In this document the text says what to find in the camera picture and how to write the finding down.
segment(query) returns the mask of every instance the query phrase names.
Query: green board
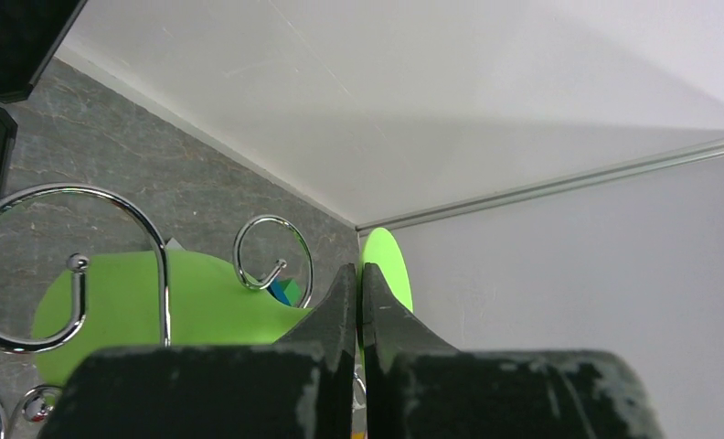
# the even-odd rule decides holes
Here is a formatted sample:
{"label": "green board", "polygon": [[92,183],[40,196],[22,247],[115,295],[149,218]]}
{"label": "green board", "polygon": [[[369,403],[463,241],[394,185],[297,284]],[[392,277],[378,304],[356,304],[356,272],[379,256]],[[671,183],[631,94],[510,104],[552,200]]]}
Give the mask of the green board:
{"label": "green board", "polygon": [[[202,253],[168,251],[172,342],[176,345],[270,344],[310,309],[283,305],[266,291],[251,291],[232,264]],[[33,337],[48,337],[71,314],[71,277],[64,272],[42,299]],[[93,256],[88,269],[88,316],[61,348],[37,354],[42,379],[62,386],[100,348],[158,345],[157,262],[152,252]]]}
{"label": "green board", "polygon": [[391,232],[386,229],[374,229],[370,232],[359,256],[357,269],[360,275],[368,262],[376,263],[380,267],[392,294],[412,313],[413,296],[410,293],[408,269]]}

